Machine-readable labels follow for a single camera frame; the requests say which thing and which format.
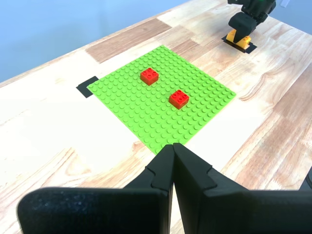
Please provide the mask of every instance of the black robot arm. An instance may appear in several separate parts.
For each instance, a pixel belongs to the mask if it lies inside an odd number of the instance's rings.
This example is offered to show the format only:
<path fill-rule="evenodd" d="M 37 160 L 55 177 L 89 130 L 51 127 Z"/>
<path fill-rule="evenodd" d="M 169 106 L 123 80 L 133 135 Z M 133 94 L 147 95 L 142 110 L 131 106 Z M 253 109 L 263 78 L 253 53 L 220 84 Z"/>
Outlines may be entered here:
<path fill-rule="evenodd" d="M 234 43 L 252 33 L 276 7 L 275 0 L 228 0 L 228 4 L 243 5 L 242 12 L 229 21 L 229 25 L 236 30 Z"/>

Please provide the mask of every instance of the blue wall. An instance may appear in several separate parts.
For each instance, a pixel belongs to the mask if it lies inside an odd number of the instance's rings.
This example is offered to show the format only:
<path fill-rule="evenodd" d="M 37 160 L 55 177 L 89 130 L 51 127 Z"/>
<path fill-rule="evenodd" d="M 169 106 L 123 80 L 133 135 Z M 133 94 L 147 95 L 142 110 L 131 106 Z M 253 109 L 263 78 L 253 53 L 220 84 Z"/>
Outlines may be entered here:
<path fill-rule="evenodd" d="M 312 34 L 312 0 L 290 0 L 286 8 L 280 6 L 281 2 L 276 0 L 277 6 L 270 16 Z"/>
<path fill-rule="evenodd" d="M 0 82 L 186 1 L 2 0 Z"/>

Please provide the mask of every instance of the wooden table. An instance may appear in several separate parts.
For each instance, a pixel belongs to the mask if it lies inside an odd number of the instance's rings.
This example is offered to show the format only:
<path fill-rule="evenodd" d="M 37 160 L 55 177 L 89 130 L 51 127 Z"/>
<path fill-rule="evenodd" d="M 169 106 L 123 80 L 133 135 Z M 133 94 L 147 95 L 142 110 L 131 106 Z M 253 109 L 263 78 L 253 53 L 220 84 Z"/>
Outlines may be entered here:
<path fill-rule="evenodd" d="M 187 144 L 249 189 L 298 189 L 312 166 L 312 36 L 275 19 L 250 55 L 226 43 L 240 8 L 192 0 L 0 83 L 0 233 L 46 186 L 123 187 L 155 156 L 76 86 L 165 45 L 237 93 Z M 174 194 L 171 233 L 183 233 Z"/>

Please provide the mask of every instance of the wooden tabletop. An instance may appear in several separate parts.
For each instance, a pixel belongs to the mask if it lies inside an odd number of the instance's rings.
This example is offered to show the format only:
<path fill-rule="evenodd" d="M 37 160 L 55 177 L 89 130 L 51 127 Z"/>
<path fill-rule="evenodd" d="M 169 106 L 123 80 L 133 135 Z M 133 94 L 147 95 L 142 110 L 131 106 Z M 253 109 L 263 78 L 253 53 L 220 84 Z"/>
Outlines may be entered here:
<path fill-rule="evenodd" d="M 312 166 L 312 36 L 268 18 L 244 54 L 224 43 L 239 6 L 192 0 L 0 83 L 0 233 L 47 186 L 118 187 L 155 156 L 76 86 L 160 45 L 237 93 L 187 144 L 249 189 L 298 189 Z M 174 194 L 171 233 L 183 233 Z"/>

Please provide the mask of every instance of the green lego baseplate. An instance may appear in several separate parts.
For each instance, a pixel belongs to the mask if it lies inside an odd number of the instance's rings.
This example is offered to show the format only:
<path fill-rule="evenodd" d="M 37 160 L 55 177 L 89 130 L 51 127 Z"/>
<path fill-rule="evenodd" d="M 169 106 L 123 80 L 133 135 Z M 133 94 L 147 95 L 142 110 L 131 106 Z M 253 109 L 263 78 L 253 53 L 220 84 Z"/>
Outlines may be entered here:
<path fill-rule="evenodd" d="M 159 74 L 150 86 L 140 79 L 149 67 Z M 155 154 L 166 144 L 185 144 L 236 95 L 163 45 L 88 89 Z M 180 110 L 169 103 L 178 89 L 190 97 Z"/>

